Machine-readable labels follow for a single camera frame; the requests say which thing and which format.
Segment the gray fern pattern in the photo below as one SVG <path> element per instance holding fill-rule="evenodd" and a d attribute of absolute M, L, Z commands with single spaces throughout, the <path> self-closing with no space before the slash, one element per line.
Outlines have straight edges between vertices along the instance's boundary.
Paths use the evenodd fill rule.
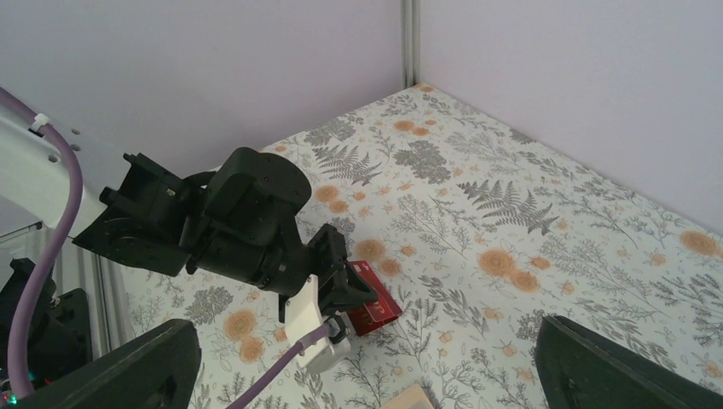
<path fill-rule="evenodd" d="M 550 225 L 556 221 L 559 216 L 549 216 L 552 209 L 552 203 L 539 208 L 537 199 L 532 195 L 530 190 L 527 196 L 522 200 L 520 192 L 514 187 L 512 182 L 508 182 L 506 187 L 502 187 L 500 181 L 496 181 L 492 187 L 489 180 L 480 184 L 477 182 L 467 182 L 458 185 L 467 195 L 477 210 L 482 210 L 482 219 L 495 220 L 491 224 L 487 224 L 488 230 L 496 230 L 499 226 L 514 225 L 527 228 L 527 233 L 540 230 L 544 236 L 550 233 Z"/>
<path fill-rule="evenodd" d="M 368 153 L 359 159 L 359 147 L 319 147 L 314 149 L 314 155 L 319 167 L 324 169 L 323 174 L 330 175 L 332 179 L 351 179 L 352 185 L 358 182 L 367 185 L 381 174 L 376 171 L 381 163 L 371 165 Z"/>
<path fill-rule="evenodd" d="M 304 242 L 332 224 L 402 315 L 350 334 L 326 372 L 291 363 L 248 407 L 376 409 L 413 383 L 435 408 L 546 407 L 549 314 L 723 390 L 723 238 L 595 170 L 425 84 L 263 151 L 309 178 Z M 193 409 L 227 407 L 290 347 L 273 293 L 206 271 L 122 276 L 136 335 L 196 325 Z"/>

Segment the red box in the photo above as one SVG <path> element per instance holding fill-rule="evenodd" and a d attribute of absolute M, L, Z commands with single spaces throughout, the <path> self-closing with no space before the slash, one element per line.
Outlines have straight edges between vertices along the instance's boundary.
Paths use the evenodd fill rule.
<path fill-rule="evenodd" d="M 379 281 L 379 277 L 369 266 L 368 262 L 350 262 L 351 267 L 359 274 L 359 277 L 367 282 L 379 295 L 377 302 L 364 304 L 363 308 L 355 308 L 347 311 L 349 320 L 356 330 L 356 335 L 366 335 L 371 331 L 381 328 L 399 318 L 402 309 L 394 301 L 386 287 Z"/>

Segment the floral tablecloth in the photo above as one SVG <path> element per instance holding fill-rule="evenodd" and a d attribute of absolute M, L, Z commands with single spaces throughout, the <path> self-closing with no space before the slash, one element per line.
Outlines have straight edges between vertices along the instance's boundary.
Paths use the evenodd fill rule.
<path fill-rule="evenodd" d="M 320 376 L 287 367 L 253 407 L 371 409 L 413 383 L 437 407 L 544 407 L 545 314 L 723 389 L 721 237 L 474 108 L 421 85 L 265 151 L 311 180 L 302 237 L 336 226 L 404 314 Z M 203 271 L 124 280 L 136 334 L 196 324 L 195 409 L 225 407 L 288 348 L 274 294 Z"/>

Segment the leaf pattern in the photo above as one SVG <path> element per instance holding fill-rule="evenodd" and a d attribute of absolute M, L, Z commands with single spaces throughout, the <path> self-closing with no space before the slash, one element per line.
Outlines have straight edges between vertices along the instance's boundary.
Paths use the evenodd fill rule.
<path fill-rule="evenodd" d="M 403 314 L 327 372 L 292 363 L 248 407 L 376 409 L 413 383 L 436 408 L 546 407 L 549 314 L 723 390 L 719 235 L 423 84 L 264 151 L 325 189 L 297 214 L 303 240 L 332 224 Z M 272 293 L 205 271 L 123 279 L 136 335 L 196 324 L 194 409 L 227 407 L 289 348 Z M 229 338 L 240 311 L 251 333 Z"/>

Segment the white cable tie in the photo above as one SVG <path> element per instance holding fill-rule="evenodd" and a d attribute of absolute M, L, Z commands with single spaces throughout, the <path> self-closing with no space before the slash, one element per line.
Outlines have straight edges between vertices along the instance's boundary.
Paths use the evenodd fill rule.
<path fill-rule="evenodd" d="M 50 122 L 50 118 L 48 118 L 47 115 L 43 113 L 39 113 L 35 116 L 35 122 L 30 125 L 30 130 L 33 132 L 38 132 L 38 130 Z"/>

